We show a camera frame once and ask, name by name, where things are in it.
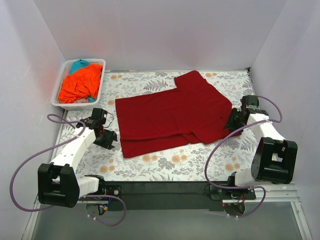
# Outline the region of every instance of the red t-shirt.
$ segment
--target red t-shirt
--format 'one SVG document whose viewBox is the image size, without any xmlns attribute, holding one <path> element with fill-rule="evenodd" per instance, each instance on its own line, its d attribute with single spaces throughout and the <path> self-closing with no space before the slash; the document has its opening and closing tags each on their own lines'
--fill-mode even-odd
<svg viewBox="0 0 320 240">
<path fill-rule="evenodd" d="M 176 88 L 115 100 L 123 156 L 210 144 L 226 137 L 231 102 L 198 71 L 174 78 Z"/>
</svg>

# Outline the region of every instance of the orange cloth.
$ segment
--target orange cloth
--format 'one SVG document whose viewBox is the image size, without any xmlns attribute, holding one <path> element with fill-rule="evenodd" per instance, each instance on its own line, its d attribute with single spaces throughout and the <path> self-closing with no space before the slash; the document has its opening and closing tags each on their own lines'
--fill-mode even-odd
<svg viewBox="0 0 320 240">
<path fill-rule="evenodd" d="M 58 96 L 60 103 L 72 104 L 79 99 L 97 98 L 102 67 L 99 64 L 90 64 L 66 76 Z"/>
</svg>

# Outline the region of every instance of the table surface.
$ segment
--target table surface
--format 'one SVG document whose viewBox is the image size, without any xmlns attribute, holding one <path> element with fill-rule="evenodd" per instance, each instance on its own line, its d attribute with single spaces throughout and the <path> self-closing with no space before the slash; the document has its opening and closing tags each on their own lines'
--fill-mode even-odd
<svg viewBox="0 0 320 240">
<path fill-rule="evenodd" d="M 220 93 L 238 108 L 244 95 L 254 94 L 246 71 L 200 72 Z M 174 77 L 185 72 L 106 72 L 104 74 L 99 108 L 114 115 L 109 130 L 121 138 L 116 114 L 115 99 L 161 92 L 176 87 Z M 91 110 L 68 111 L 66 119 L 80 120 L 91 116 Z M 108 116 L 105 126 L 112 120 Z M 70 139 L 73 128 L 62 128 L 59 142 Z M 133 158 L 124 158 L 120 141 L 112 150 L 92 144 L 76 170 L 78 177 L 95 174 L 105 181 L 204 181 L 206 160 L 218 141 L 204 145 L 188 144 Z M 208 166 L 208 175 L 214 181 L 227 180 L 230 173 L 249 168 L 255 155 L 257 141 L 250 129 L 227 140 L 214 154 Z"/>
</svg>

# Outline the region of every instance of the white plastic basket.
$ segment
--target white plastic basket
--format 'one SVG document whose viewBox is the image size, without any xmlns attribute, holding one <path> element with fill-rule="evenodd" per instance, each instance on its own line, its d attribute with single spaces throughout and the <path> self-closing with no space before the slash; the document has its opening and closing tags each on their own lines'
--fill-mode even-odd
<svg viewBox="0 0 320 240">
<path fill-rule="evenodd" d="M 64 82 L 64 79 L 66 78 L 66 76 L 69 74 L 72 64 L 75 61 L 79 60 L 79 59 L 75 59 L 75 60 L 66 61 L 60 69 L 57 81 L 55 83 L 55 86 L 52 92 L 52 97 L 51 97 L 51 103 L 53 106 L 59 106 L 69 111 L 70 110 L 91 110 L 93 108 L 98 107 L 101 90 L 102 90 L 102 83 L 104 81 L 106 61 L 103 59 L 96 59 L 96 58 L 90 58 L 90 59 L 81 58 L 81 59 L 88 61 L 90 64 L 99 64 L 103 66 L 102 72 L 101 72 L 99 92 L 98 92 L 98 97 L 96 98 L 96 101 L 88 102 L 88 103 L 60 103 L 59 102 L 58 96 L 61 90 L 62 83 Z"/>
</svg>

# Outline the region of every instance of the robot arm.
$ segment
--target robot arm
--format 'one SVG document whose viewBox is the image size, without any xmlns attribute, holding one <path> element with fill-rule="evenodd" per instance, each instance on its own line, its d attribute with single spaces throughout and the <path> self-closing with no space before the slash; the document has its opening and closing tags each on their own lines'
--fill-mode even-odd
<svg viewBox="0 0 320 240">
<path fill-rule="evenodd" d="M 241 110 L 234 108 L 226 125 L 231 131 L 269 119 L 268 113 L 259 108 L 257 96 L 244 96 L 241 102 Z M 238 187 L 289 184 L 294 174 L 297 144 L 281 136 L 269 121 L 254 125 L 250 129 L 259 141 L 251 168 L 234 172 L 228 182 L 231 186 Z"/>
<path fill-rule="evenodd" d="M 72 208 L 79 198 L 99 190 L 100 176 L 84 176 L 77 178 L 75 172 L 88 147 L 94 143 L 106 149 L 112 149 L 113 141 L 117 141 L 114 131 L 104 129 L 107 111 L 94 108 L 91 117 L 81 119 L 86 127 L 77 124 L 74 137 L 61 153 L 49 164 L 43 163 L 38 168 L 38 195 L 42 204 Z"/>
</svg>

